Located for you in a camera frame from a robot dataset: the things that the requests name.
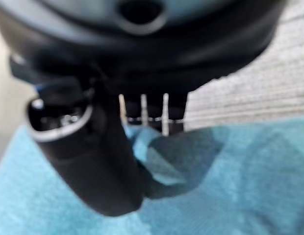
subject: black handle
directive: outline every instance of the black handle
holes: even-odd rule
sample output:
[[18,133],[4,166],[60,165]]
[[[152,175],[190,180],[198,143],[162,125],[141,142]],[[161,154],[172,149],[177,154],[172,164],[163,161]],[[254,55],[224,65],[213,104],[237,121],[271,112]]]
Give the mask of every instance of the black handle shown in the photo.
[[77,122],[47,131],[38,130],[39,119],[28,105],[31,135],[80,199],[107,216],[140,208],[140,169],[115,109],[90,105]]

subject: circular hole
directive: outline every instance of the circular hole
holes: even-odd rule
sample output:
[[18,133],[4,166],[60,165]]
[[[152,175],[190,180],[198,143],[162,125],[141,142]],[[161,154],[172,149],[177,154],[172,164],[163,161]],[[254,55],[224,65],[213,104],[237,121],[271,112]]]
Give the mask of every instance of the circular hole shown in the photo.
[[124,2],[120,7],[122,16],[133,24],[149,24],[162,13],[162,6],[150,0],[132,0]]

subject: white carpet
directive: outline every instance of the white carpet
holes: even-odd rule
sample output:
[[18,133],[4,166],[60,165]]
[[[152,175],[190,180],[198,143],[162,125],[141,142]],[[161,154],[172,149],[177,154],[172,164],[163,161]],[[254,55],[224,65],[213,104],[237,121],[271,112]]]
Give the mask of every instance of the white carpet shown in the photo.
[[190,129],[304,115],[304,0],[290,1],[267,51],[189,96]]

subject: teal fabric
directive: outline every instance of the teal fabric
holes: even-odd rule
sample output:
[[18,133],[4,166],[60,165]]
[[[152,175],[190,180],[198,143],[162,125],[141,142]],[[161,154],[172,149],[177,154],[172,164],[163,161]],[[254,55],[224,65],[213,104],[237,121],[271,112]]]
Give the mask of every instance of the teal fabric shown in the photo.
[[0,235],[304,235],[304,118],[125,130],[155,179],[140,211],[87,208],[22,127],[0,165]]

